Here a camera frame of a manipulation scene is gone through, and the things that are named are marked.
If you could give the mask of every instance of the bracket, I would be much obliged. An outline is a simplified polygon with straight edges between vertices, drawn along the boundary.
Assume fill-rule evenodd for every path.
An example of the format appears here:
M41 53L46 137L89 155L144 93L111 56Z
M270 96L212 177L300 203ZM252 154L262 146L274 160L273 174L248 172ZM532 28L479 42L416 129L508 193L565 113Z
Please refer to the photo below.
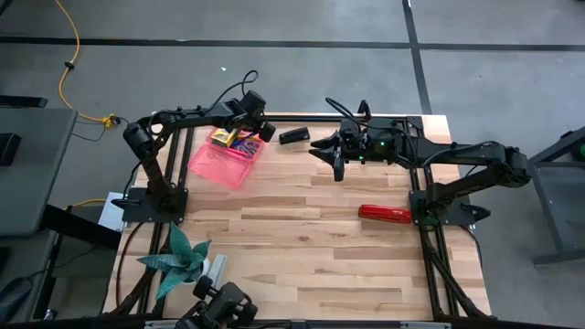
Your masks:
M128 200L140 200L138 205L126 205L122 221L127 223L170 223L183 222L189 191L184 188L176 192L177 209L174 212L162 211L145 187L134 187L128 192Z
M426 191L410 191L409 193L410 212L412 213L412 222L414 225L430 225L427 219L425 206L427 203ZM439 216L439 221L443 225L473 225L477 221L491 215L491 212L483 207L470 205L468 196L462 196L455 199L447 213Z

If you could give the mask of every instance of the gray table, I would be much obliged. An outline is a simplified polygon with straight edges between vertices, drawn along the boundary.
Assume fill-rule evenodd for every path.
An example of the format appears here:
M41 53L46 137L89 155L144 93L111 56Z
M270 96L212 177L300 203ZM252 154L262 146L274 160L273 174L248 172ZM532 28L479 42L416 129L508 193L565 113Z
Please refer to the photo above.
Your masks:
M70 109L0 109L0 132L22 138L12 165L0 167L0 235L37 231L76 118Z

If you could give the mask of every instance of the wooden table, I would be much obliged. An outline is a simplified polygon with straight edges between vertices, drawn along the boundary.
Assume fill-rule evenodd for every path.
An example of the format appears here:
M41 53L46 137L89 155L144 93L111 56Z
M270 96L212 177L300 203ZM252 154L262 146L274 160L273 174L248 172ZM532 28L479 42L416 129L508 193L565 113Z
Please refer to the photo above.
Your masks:
M445 116L422 118L427 138L437 143L451 141ZM228 256L224 281L234 281L252 298L260 309L257 319L430 320L419 231L356 215L362 204L408 207L408 171L395 164L346 164L344 181L336 183L332 168L307 153L308 142L279 145L276 136L306 125L315 141L329 136L338 123L275 125L275 138L240 190L189 171L189 203L181 228L191 243L212 239L210 259L216 253ZM192 154L210 130L196 129ZM183 150L185 135L178 150ZM161 165L167 153L161 150ZM180 157L178 152L173 181ZM434 164L432 172L439 182L459 177L455 165ZM144 172L138 174L136 185L146 185ZM122 269L122 297L144 272L136 259L148 253L153 227L144 224L130 243ZM119 255L132 228L123 232ZM446 227L445 239L454 277L477 306L489 313L473 240L458 227ZM157 274L149 310L158 282ZM441 280L438 284L441 305L447 310L444 285ZM115 272L104 312L115 306L114 287ZM197 301L192 289L181 285L169 293L165 317L180 317Z

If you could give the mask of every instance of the red object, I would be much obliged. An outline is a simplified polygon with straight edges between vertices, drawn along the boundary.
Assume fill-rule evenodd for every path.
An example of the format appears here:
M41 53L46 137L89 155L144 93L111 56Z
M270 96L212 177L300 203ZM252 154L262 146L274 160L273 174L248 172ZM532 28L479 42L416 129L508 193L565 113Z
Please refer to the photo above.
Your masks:
M361 218L384 220L390 223L410 224L412 221L410 211L400 207L361 205L358 215Z

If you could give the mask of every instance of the green toy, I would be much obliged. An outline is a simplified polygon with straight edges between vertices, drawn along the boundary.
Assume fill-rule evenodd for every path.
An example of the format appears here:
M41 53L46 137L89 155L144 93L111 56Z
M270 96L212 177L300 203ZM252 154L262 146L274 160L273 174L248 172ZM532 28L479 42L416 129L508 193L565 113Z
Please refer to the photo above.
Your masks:
M149 268L166 272L165 280L158 287L156 299L166 296L181 282L194 282L204 270L204 262L211 240L201 242L191 249L189 239L175 224L171 223L172 254L150 255L138 259Z

